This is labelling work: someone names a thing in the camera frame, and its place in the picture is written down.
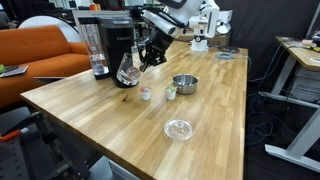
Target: small cup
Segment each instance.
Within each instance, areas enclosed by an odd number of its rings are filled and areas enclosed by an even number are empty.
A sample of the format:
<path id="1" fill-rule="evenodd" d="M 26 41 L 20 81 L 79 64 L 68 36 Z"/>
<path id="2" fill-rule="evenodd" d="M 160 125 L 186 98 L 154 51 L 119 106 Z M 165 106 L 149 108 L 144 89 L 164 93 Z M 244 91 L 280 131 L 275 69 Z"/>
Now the small cup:
<path id="1" fill-rule="evenodd" d="M 174 86 L 169 86 L 166 89 L 167 91 L 167 99 L 168 100 L 174 100 L 174 98 L 176 97 L 176 92 L 177 92 L 177 88 Z"/>
<path id="2" fill-rule="evenodd" d="M 141 87 L 141 98 L 143 100 L 149 100 L 151 99 L 151 88 L 150 87 Z"/>

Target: clear glass dish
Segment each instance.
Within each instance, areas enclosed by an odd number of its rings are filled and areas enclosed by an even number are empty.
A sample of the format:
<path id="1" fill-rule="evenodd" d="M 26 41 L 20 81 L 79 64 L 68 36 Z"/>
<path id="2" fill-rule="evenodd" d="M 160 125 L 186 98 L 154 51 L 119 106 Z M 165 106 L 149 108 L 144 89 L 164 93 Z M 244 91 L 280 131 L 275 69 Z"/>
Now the clear glass dish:
<path id="1" fill-rule="evenodd" d="M 164 132 L 170 139 L 176 142 L 185 142 L 193 135 L 191 124 L 181 118 L 167 121 L 164 125 Z"/>

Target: white robot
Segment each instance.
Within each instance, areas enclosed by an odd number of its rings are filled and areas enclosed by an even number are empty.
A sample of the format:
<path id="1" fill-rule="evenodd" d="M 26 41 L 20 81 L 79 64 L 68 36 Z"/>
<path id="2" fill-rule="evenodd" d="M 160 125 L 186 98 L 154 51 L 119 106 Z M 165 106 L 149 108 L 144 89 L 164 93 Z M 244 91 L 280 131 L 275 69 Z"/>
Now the white robot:
<path id="1" fill-rule="evenodd" d="M 144 63 L 140 70 L 145 71 L 149 65 L 156 66 L 166 61 L 164 54 L 174 38 L 183 30 L 194 29 L 193 50 L 205 50 L 205 37 L 212 38 L 216 31 L 219 7 L 214 0 L 158 0 L 166 5 L 164 10 L 151 7 L 141 9 L 141 17 L 154 27 L 145 46 L 145 56 L 139 51 L 140 60 Z"/>

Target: coffee machine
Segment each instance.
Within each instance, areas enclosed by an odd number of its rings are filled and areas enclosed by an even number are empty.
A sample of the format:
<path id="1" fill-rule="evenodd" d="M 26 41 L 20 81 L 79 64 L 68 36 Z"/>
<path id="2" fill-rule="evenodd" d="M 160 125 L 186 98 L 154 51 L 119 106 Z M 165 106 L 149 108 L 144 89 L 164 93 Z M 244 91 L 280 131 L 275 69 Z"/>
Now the coffee machine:
<path id="1" fill-rule="evenodd" d="M 109 74 L 115 85 L 120 88 L 130 88 L 137 85 L 137 82 L 127 83 L 117 77 L 124 55 L 132 54 L 132 47 L 135 45 L 132 18 L 125 16 L 98 16 L 78 19 L 81 26 L 96 25 Z"/>

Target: sofa cushion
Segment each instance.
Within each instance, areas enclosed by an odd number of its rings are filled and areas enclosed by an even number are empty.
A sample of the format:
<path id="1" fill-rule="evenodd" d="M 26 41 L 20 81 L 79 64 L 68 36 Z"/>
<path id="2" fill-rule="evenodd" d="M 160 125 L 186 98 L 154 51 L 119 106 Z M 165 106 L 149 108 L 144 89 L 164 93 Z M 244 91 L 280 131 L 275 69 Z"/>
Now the sofa cushion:
<path id="1" fill-rule="evenodd" d="M 0 31 L 0 64 L 19 65 L 70 53 L 68 41 L 58 26 Z"/>
<path id="2" fill-rule="evenodd" d="M 21 93 L 45 85 L 34 77 L 68 77 L 91 67 L 88 55 L 82 54 L 64 54 L 20 66 L 29 68 L 22 75 L 0 79 L 0 108 L 21 101 Z"/>

